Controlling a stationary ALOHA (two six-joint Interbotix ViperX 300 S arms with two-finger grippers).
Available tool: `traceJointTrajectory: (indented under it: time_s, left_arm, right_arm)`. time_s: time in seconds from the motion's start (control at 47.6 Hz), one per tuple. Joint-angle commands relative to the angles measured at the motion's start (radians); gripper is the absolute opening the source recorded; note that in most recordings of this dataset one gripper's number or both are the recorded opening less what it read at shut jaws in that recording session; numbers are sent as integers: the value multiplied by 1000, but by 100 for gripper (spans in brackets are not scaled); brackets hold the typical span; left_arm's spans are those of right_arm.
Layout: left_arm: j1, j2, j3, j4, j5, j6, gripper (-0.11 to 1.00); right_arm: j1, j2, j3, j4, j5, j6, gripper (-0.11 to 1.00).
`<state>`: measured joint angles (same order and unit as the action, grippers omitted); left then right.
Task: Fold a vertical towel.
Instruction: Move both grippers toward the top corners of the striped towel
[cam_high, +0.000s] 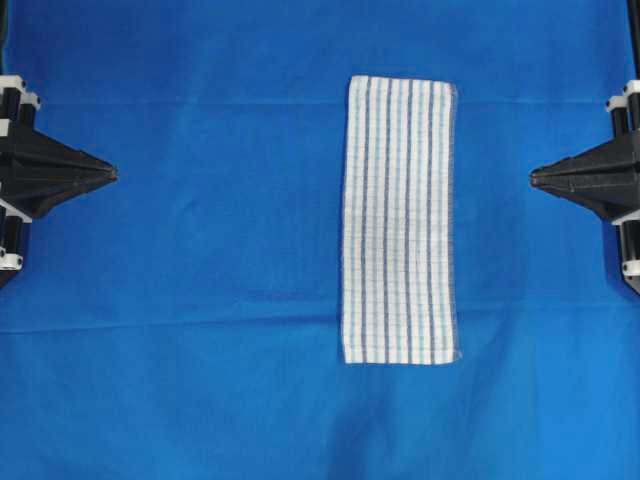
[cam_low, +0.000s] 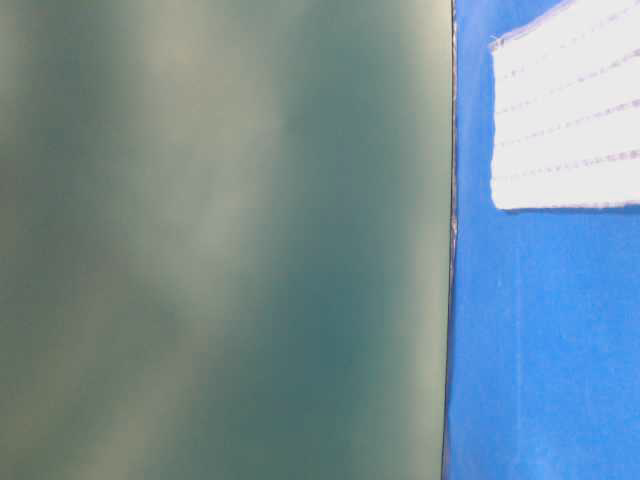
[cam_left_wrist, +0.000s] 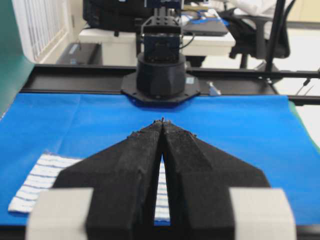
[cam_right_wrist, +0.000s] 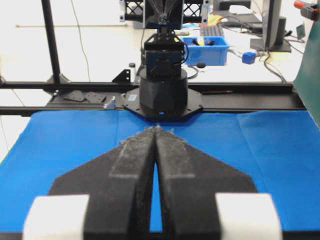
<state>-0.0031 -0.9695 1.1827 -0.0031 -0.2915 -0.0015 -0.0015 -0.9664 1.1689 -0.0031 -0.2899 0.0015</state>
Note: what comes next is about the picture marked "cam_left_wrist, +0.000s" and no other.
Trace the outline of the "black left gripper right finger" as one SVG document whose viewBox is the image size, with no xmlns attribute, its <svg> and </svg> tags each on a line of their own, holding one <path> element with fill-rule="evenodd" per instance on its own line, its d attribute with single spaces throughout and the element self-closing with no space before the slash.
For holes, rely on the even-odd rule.
<svg viewBox="0 0 320 240">
<path fill-rule="evenodd" d="M 171 122 L 162 125 L 171 225 L 185 240 L 295 240 L 296 223 L 264 172 Z"/>
</svg>

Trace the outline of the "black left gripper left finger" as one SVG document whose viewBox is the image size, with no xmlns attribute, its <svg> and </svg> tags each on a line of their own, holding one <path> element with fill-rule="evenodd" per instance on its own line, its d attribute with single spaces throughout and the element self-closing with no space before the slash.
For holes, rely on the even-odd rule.
<svg viewBox="0 0 320 240">
<path fill-rule="evenodd" d="M 62 170 L 28 218 L 28 240 L 133 240 L 154 224 L 162 122 Z"/>
</svg>

